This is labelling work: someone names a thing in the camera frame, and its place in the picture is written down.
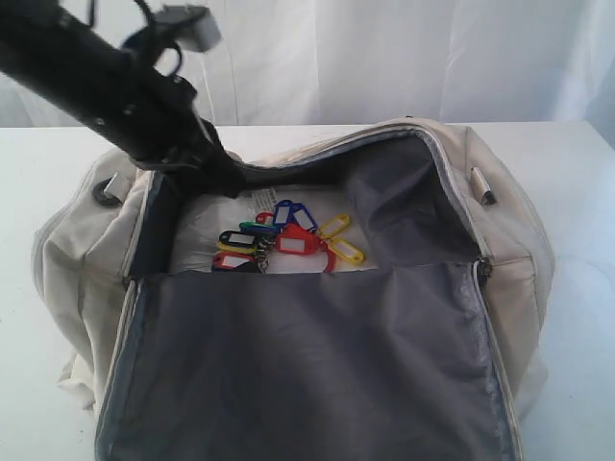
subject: zipper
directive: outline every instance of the zipper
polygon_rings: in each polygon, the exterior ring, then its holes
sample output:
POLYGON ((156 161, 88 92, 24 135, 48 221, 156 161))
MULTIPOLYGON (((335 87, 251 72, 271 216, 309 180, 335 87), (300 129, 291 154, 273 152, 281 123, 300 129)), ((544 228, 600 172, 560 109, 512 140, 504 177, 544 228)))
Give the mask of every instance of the zipper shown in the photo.
POLYGON ((277 164, 277 165, 272 165, 272 164, 266 165, 265 164, 262 166, 270 166, 270 167, 275 166, 277 168, 283 168, 287 166, 297 166, 304 162, 314 162, 322 158, 322 156, 320 156, 321 154, 324 154, 326 153, 326 151, 329 151, 331 149, 340 148, 344 144, 348 144, 352 141, 359 140, 371 134, 393 132, 398 129, 414 130, 416 132, 419 132, 425 137, 427 137, 429 141, 435 146, 435 149, 430 149, 430 152, 435 160, 435 166, 438 172, 438 176, 440 177, 440 182, 442 183, 444 187, 444 191, 447 197, 449 198, 451 205, 455 209, 455 212, 457 213, 459 218, 464 222, 464 224, 466 224, 466 229, 471 234, 474 235, 477 245, 479 246, 480 253, 487 257, 493 256, 489 250, 487 242, 482 236, 482 233, 479 231, 479 228, 476 222, 472 218, 472 215, 470 211, 468 210, 468 207, 466 206, 465 202, 463 201, 461 197, 461 192, 459 191, 456 185, 456 182, 455 182, 455 178, 453 174, 453 167, 451 166, 451 163, 449 162, 446 155, 443 154, 444 147, 442 146, 442 143, 431 130, 421 125, 417 125, 411 122, 395 122, 395 123, 390 123, 387 125, 371 127, 371 128, 361 130, 356 133, 347 134, 345 136, 334 139, 332 141, 323 141, 323 142, 317 143, 308 149, 299 150, 297 151, 294 157, 286 158, 280 164, 277 164))
POLYGON ((491 279, 491 275, 493 274, 493 265, 487 256, 479 256, 476 264, 477 282, 479 283, 479 287, 482 288, 487 284, 487 281, 491 279))
POLYGON ((33 244, 30 264, 35 287, 37 288, 38 295, 43 300, 45 299, 45 289, 42 283, 42 251, 45 246, 45 242, 47 242, 52 232, 58 227, 62 219, 68 214, 73 205, 82 196, 84 190, 86 189, 86 185, 91 182, 91 179, 94 176, 94 169, 97 164, 98 162, 94 162, 91 164, 86 174, 82 178, 79 187, 77 188, 73 196, 70 198, 68 203, 66 203, 65 206, 63 206, 56 213, 54 213, 54 215, 49 218, 47 222, 45 222, 45 224, 35 234, 35 241, 33 244))
POLYGON ((515 461, 523 461, 524 455, 521 445, 521 431, 519 429, 519 421, 517 420, 517 416, 515 415, 514 411, 514 398, 512 397, 512 392, 510 391, 510 384, 508 383, 508 377, 506 375, 504 360, 502 359, 502 353, 500 352, 500 346, 498 345, 495 331, 493 329, 493 326, 491 325, 491 318, 489 317, 489 308, 480 290, 480 271, 484 268, 487 268, 489 274, 490 271, 493 269, 491 263, 488 260, 485 260, 485 258, 480 257, 473 265, 472 280, 474 282, 475 294, 480 304, 480 308, 484 313, 484 319, 487 325, 487 332, 489 336, 489 349, 491 350, 492 356, 494 358, 493 362, 495 365, 496 377, 500 382, 500 388, 502 390, 502 397, 504 400, 504 412, 506 414, 506 419, 509 423, 510 434, 512 437, 512 450, 514 453, 515 461))

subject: blue key tag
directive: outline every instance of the blue key tag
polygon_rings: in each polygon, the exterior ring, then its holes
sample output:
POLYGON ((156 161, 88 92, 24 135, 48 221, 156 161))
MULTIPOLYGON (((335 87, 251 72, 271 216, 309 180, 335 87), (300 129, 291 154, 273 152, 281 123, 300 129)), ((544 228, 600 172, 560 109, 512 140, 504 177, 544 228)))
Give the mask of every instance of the blue key tag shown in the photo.
POLYGON ((318 225, 316 221, 309 214, 308 209, 303 204, 294 203, 292 206, 292 220, 295 224, 305 231, 316 231, 318 225))
POLYGON ((282 200, 276 205, 276 210, 273 213, 273 225, 283 228, 292 222, 292 206, 294 204, 290 200, 282 200))

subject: white table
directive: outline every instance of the white table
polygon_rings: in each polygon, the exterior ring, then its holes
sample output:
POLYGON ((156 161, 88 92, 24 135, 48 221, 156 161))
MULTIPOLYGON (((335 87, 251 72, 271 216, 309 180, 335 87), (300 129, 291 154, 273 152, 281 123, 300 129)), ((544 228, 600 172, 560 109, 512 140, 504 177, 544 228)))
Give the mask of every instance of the white table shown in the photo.
MULTIPOLYGON (((584 122, 474 127, 533 199, 557 254, 542 341, 551 375, 523 424, 528 459, 613 459, 615 153, 584 122)), ((357 128, 229 127, 220 134, 249 159, 357 128)), ((108 148, 86 129, 0 130, 2 460, 93 458, 93 420, 54 387, 69 348, 31 282, 30 246, 108 148)))

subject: zipper pull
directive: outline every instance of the zipper pull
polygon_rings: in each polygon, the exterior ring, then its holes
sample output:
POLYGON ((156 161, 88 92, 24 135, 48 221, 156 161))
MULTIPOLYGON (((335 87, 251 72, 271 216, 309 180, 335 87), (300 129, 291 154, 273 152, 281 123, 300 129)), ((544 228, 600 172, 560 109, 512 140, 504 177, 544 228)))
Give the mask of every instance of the zipper pull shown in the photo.
POLYGON ((483 287, 486 285, 492 274, 493 266, 491 265, 489 258, 486 256, 479 257, 477 266, 477 280, 479 282, 479 286, 483 287))

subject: white label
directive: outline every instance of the white label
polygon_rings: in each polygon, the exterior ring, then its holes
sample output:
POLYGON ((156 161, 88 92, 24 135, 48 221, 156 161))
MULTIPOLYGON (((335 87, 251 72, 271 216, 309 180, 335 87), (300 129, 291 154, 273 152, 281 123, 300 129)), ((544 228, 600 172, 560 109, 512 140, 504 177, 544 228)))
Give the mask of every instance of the white label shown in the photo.
POLYGON ((222 261, 222 265, 226 267, 238 267, 244 262, 248 262, 248 259, 244 259, 239 256, 224 256, 224 261, 222 261))
POLYGON ((306 242, 299 238, 281 238, 280 250, 302 253, 306 250, 306 242))
POLYGON ((254 205, 259 214, 262 211, 271 213, 276 207, 278 198, 276 197, 276 190, 273 187, 267 187, 266 189, 259 189, 252 192, 252 198, 254 199, 254 205))
POLYGON ((275 223, 276 224, 286 223, 286 221, 288 221, 289 212, 290 212, 290 208, 288 206, 280 206, 275 216, 275 223))
POLYGON ((242 243, 252 245, 255 237, 253 235, 245 235, 243 233, 232 233, 229 237, 229 243, 242 243))
POLYGON ((304 209, 295 211, 292 216, 297 221, 297 224, 299 224, 299 226, 301 226, 302 228, 307 230, 307 229, 312 229, 314 227, 314 225, 311 222, 311 219, 309 219, 309 216, 304 209))

